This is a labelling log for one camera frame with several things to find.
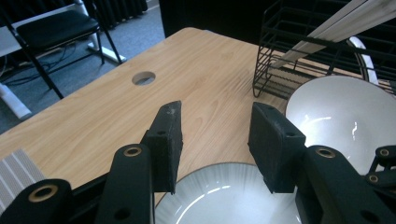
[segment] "black chair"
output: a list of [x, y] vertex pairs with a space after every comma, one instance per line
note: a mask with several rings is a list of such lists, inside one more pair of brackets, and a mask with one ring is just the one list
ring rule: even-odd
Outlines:
[[[112, 41], [108, 30], [102, 25], [103, 23], [100, 13], [97, 10], [93, 0], [84, 0], [84, 5], [91, 12], [91, 17], [75, 10], [68, 10], [45, 17], [43, 19], [28, 22], [17, 27], [16, 29], [12, 26], [10, 20], [8, 19], [7, 13], [2, 8], [0, 8], [0, 19], [5, 23], [8, 30], [17, 39], [22, 50], [27, 55], [28, 59], [33, 63], [39, 75], [43, 77], [49, 88], [54, 90], [61, 99], [63, 99], [64, 96], [53, 83], [49, 74], [96, 53], [100, 53], [103, 64], [105, 62], [105, 58], [102, 52], [102, 45], [99, 35], [101, 30], [105, 32], [111, 48], [113, 48], [113, 51], [116, 54], [118, 62], [122, 63], [120, 55], [114, 46], [114, 42]], [[71, 63], [59, 66], [55, 69], [52, 69], [51, 71], [46, 71], [36, 58], [38, 53], [64, 47], [78, 39], [86, 38], [94, 34], [97, 36], [99, 50], [80, 57]]]

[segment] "light wood tabletop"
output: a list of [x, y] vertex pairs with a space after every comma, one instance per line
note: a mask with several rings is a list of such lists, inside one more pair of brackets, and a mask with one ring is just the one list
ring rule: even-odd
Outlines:
[[[107, 173], [114, 153], [139, 143], [159, 108], [182, 102], [178, 179], [209, 164], [254, 163], [248, 151], [253, 102], [285, 111], [251, 85], [258, 46], [186, 28], [0, 135], [0, 159], [22, 148], [48, 178], [78, 187]], [[151, 71], [146, 86], [132, 82]], [[156, 195], [158, 202], [161, 194]]]

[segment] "white bowl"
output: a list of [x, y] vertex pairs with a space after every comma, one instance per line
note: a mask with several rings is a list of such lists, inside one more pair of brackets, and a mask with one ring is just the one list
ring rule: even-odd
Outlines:
[[286, 117], [305, 134], [307, 147], [337, 149], [361, 175], [378, 147], [396, 145], [396, 100], [354, 77], [320, 77], [290, 97]]
[[166, 193], [155, 209], [158, 224], [301, 223], [295, 194], [271, 194], [255, 165], [206, 166]]

